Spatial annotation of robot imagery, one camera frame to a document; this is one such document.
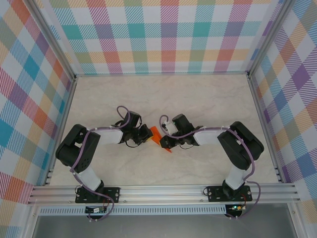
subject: robotic arm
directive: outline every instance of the robotic arm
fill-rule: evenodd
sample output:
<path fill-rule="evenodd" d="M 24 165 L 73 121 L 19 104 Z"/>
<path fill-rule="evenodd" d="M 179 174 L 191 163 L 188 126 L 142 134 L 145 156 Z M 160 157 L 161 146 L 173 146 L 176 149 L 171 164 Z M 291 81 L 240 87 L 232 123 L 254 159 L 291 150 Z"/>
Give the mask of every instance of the robotic arm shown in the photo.
<path fill-rule="evenodd" d="M 262 143 L 239 121 L 227 130 L 222 127 L 208 130 L 203 126 L 194 128 L 187 118 L 180 114 L 174 117 L 172 122 L 165 121 L 161 127 L 169 134 L 160 140 L 162 148 L 171 149 L 184 143 L 193 146 L 220 144 L 224 148 L 232 163 L 231 171 L 222 184 L 222 193 L 229 201 L 240 194 L 245 183 L 246 170 L 252 163 L 246 149 L 230 130 L 243 140 L 253 160 L 257 160 L 264 151 Z"/>
<path fill-rule="evenodd" d="M 75 178 L 79 179 L 80 183 L 84 185 L 81 191 L 85 187 L 87 188 L 85 189 L 84 196 L 88 197 L 90 202 L 102 202 L 103 198 L 97 195 L 97 193 L 108 194 L 108 191 L 105 191 L 103 181 L 90 166 L 97 145 L 127 144 L 128 140 L 133 140 L 137 147 L 152 136 L 153 134 L 147 125 L 142 124 L 141 116 L 129 111 L 123 120 L 118 121 L 109 128 L 107 127 L 107 129 L 97 129 L 94 132 L 89 132 L 86 127 L 80 124 L 75 125 L 56 150 L 55 156 L 65 166 L 70 167 Z M 84 149 L 77 162 L 82 146 L 84 146 Z"/>

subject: orange cloth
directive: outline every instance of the orange cloth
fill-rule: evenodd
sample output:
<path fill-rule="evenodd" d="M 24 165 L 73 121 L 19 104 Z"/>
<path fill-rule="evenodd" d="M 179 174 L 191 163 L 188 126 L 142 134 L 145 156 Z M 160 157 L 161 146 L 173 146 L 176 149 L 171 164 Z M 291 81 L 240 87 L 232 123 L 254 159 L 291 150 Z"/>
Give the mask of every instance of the orange cloth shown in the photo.
<path fill-rule="evenodd" d="M 162 139 L 162 136 L 159 133 L 159 130 L 157 129 L 156 126 L 153 126 L 150 128 L 150 130 L 153 133 L 153 137 L 151 138 L 156 144 L 158 144 L 160 146 L 159 141 Z"/>

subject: black mounting plate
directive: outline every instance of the black mounting plate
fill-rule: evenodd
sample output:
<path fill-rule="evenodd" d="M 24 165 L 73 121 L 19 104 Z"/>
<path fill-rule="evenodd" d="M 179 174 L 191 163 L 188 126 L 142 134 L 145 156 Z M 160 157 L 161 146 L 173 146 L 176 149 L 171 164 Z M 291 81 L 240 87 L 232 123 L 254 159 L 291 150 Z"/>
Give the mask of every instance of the black mounting plate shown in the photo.
<path fill-rule="evenodd" d="M 76 191 L 75 203 L 103 203 L 103 197 L 90 193 L 86 189 L 79 187 Z M 104 187 L 102 194 L 111 197 L 114 203 L 119 202 L 120 188 L 119 187 Z"/>
<path fill-rule="evenodd" d="M 206 187 L 205 191 L 207 191 L 209 202 L 229 202 L 229 201 L 244 202 L 244 197 L 242 196 L 242 194 L 246 197 L 247 202 L 252 201 L 252 194 L 251 194 L 250 187 L 246 185 L 242 186 L 239 193 L 231 200 L 229 200 L 227 196 L 223 193 L 222 186 L 208 186 Z"/>

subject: white marble surface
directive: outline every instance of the white marble surface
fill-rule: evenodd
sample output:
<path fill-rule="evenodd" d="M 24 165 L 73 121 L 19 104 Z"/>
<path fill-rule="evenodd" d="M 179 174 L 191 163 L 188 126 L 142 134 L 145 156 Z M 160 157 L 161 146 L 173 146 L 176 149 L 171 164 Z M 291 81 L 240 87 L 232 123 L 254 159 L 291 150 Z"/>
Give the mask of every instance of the white marble surface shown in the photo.
<path fill-rule="evenodd" d="M 157 128 L 162 114 L 172 119 L 183 113 L 194 126 L 230 125 L 239 120 L 265 146 L 250 180 L 277 182 L 245 75 L 79 78 L 64 136 L 77 123 L 89 128 L 114 124 L 120 120 L 118 105 L 139 113 L 143 123 Z M 215 184 L 222 183 L 231 168 L 220 145 L 175 147 L 170 154 L 153 141 L 138 148 L 98 146 L 91 165 L 108 185 Z M 51 185 L 77 185 L 59 160 Z"/>

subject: colorful plaid pattern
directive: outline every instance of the colorful plaid pattern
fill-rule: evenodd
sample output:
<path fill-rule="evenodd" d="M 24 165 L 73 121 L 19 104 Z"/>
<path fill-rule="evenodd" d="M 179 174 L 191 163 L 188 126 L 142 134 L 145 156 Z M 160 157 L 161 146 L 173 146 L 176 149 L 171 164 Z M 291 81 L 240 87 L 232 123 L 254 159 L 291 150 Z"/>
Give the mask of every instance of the colorful plaid pattern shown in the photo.
<path fill-rule="evenodd" d="M 84 74 L 245 71 L 255 36 L 262 35 L 258 31 L 266 10 L 276 4 L 272 0 L 50 0 L 62 29 L 58 32 L 43 1 L 47 0 L 37 0 L 45 19 L 74 70 L 78 61 Z"/>
<path fill-rule="evenodd" d="M 256 47 L 256 49 L 253 52 L 253 55 L 252 55 L 251 60 L 250 60 L 250 62 L 248 64 L 248 66 L 247 66 L 247 70 L 246 71 L 250 70 L 250 68 L 251 68 L 256 56 L 258 55 L 258 52 L 259 52 L 260 48 L 262 47 L 264 41 L 266 40 L 267 34 L 269 33 L 270 29 L 272 28 L 273 22 L 275 21 L 279 11 L 281 10 L 281 7 L 282 7 L 283 3 L 284 3 L 284 0 L 279 0 L 278 1 L 278 4 L 276 5 L 273 14 L 272 14 L 270 20 L 268 21 L 268 24 L 267 24 L 265 30 L 263 31 L 263 34 L 261 35 L 261 38 L 260 38 L 260 40 L 259 40 L 259 42 L 257 44 L 257 47 Z"/>
<path fill-rule="evenodd" d="M 298 185 L 306 228 L 317 232 L 316 0 L 296 1 L 255 78 L 286 180 Z"/>
<path fill-rule="evenodd" d="M 23 1 L 0 5 L 0 237 L 14 238 L 53 152 L 71 81 Z"/>

